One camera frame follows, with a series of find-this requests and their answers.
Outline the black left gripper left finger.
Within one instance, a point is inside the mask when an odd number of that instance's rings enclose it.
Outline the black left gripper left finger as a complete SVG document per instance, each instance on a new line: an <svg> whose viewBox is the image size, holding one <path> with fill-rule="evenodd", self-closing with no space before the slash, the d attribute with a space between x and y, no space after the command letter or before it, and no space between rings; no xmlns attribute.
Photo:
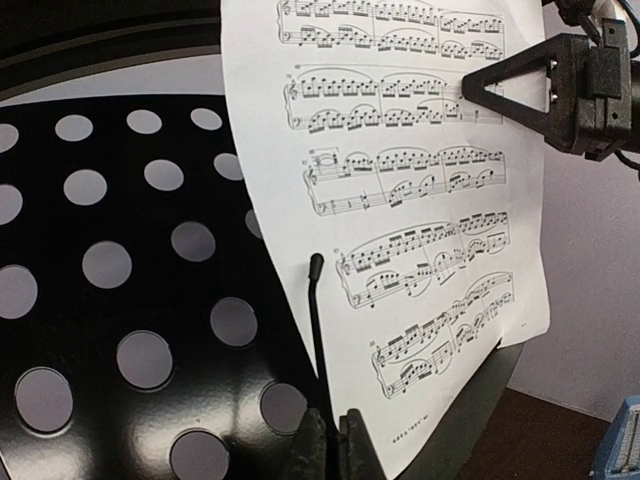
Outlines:
<svg viewBox="0 0 640 480"><path fill-rule="evenodd" d="M318 409L309 408L302 418L287 460L287 478L322 480L326 475L326 460L326 424Z"/></svg>

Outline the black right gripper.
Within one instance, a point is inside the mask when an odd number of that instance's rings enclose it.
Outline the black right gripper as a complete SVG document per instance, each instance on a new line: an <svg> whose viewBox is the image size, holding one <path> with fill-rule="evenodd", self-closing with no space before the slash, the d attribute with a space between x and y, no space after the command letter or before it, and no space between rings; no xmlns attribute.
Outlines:
<svg viewBox="0 0 640 480"><path fill-rule="evenodd" d="M558 34L464 76L463 97L540 134L563 153L604 160L639 151L639 60L624 20L601 41Z"/></svg>

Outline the black folding music stand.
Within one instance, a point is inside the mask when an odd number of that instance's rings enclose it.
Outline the black folding music stand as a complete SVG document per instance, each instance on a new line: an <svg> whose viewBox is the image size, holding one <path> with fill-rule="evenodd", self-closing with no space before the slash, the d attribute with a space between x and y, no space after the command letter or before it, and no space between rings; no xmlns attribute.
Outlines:
<svg viewBox="0 0 640 480"><path fill-rule="evenodd" d="M213 170L218 94L6 107L1 471L12 479L276 479L321 388L243 183Z"/></svg>

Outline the sheet music page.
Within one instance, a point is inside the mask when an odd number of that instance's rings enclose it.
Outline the sheet music page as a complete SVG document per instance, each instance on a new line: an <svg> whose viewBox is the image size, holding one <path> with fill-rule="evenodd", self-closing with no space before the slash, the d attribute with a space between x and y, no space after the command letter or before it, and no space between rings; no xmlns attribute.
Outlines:
<svg viewBox="0 0 640 480"><path fill-rule="evenodd" d="M462 78L540 42L537 1L225 1L225 97L306 345L309 261L333 411L415 459L497 347L550 324L542 138Z"/></svg>

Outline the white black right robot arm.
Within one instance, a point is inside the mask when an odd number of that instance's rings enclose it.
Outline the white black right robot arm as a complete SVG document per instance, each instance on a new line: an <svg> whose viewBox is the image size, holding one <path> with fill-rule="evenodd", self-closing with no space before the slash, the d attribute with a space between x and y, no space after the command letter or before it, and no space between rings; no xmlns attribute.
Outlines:
<svg viewBox="0 0 640 480"><path fill-rule="evenodd" d="M465 99L542 135L554 149L601 162L610 156L632 170L639 150L639 48L629 35L639 15L627 1L559 1L564 23L579 34L558 34L464 76ZM489 86L539 69L550 81L541 111L489 91Z"/></svg>

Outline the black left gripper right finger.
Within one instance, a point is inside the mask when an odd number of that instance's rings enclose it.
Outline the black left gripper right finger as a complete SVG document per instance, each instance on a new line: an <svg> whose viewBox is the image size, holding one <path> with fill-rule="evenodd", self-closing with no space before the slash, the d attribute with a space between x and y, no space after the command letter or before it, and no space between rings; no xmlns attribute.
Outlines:
<svg viewBox="0 0 640 480"><path fill-rule="evenodd" d="M361 412L349 409L340 417L338 472L342 480L386 480Z"/></svg>

